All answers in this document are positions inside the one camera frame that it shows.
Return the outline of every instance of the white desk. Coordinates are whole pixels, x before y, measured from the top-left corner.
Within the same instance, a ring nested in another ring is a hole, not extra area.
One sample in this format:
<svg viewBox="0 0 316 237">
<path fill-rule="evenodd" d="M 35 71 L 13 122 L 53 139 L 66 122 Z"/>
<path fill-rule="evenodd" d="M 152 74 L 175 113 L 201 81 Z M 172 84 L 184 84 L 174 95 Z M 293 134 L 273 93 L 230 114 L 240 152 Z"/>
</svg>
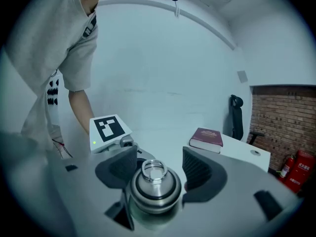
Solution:
<svg viewBox="0 0 316 237">
<path fill-rule="evenodd" d="M 131 135 L 140 148 L 154 155 L 157 159 L 162 160 L 168 167 L 176 171 L 182 182 L 185 182 L 186 176 L 182 169 L 182 147 L 189 146 L 189 140 L 195 131 L 196 128 L 135 131 Z M 247 161 L 268 172 L 270 162 L 269 152 L 223 134 L 222 139 L 224 146 L 221 150 L 221 155 Z M 251 150 L 257 151 L 261 155 L 253 155 L 250 152 Z"/>
</svg>

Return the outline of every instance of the book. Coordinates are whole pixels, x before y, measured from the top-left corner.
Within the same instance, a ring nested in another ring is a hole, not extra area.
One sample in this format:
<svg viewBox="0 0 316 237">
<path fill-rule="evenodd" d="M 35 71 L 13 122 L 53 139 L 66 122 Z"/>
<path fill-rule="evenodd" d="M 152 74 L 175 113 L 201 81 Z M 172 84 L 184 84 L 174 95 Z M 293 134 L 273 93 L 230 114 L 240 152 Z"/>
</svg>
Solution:
<svg viewBox="0 0 316 237">
<path fill-rule="evenodd" d="M 190 139 L 189 145 L 194 148 L 204 149 L 219 154 L 223 147 L 223 140 L 219 131 L 198 128 Z"/>
</svg>

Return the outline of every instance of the white wall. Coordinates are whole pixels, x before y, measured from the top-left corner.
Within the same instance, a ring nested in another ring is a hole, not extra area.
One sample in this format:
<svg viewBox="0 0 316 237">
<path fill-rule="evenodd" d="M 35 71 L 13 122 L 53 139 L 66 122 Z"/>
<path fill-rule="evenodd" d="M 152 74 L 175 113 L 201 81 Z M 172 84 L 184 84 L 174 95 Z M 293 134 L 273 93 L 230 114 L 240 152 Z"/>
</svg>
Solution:
<svg viewBox="0 0 316 237">
<path fill-rule="evenodd" d="M 112 4 L 99 6 L 97 13 L 98 48 L 92 64 L 92 86 L 87 90 L 96 116 L 119 114 L 133 131 L 163 132 L 199 126 L 231 131 L 224 126 L 229 97 L 235 94 L 244 100 L 247 137 L 251 93 L 236 73 L 244 67 L 239 48 L 232 50 L 201 24 L 183 15 L 177 19 L 173 12 L 162 8 Z M 8 88 L 19 78 L 16 73 L 2 75 Z M 19 84 L 16 90 L 24 92 L 24 87 Z M 11 92 L 3 94 L 9 99 Z M 31 105 L 28 102 L 25 108 L 19 108 L 5 103 L 1 112 L 6 117 L 2 120 L 10 117 L 11 110 L 16 115 L 21 113 L 14 121 L 19 131 Z M 88 137 L 72 113 L 62 82 L 58 106 L 67 149 L 74 156 L 88 152 Z"/>
<path fill-rule="evenodd" d="M 243 50 L 250 85 L 316 85 L 316 45 L 287 0 L 233 0 L 221 9 Z"/>
</svg>

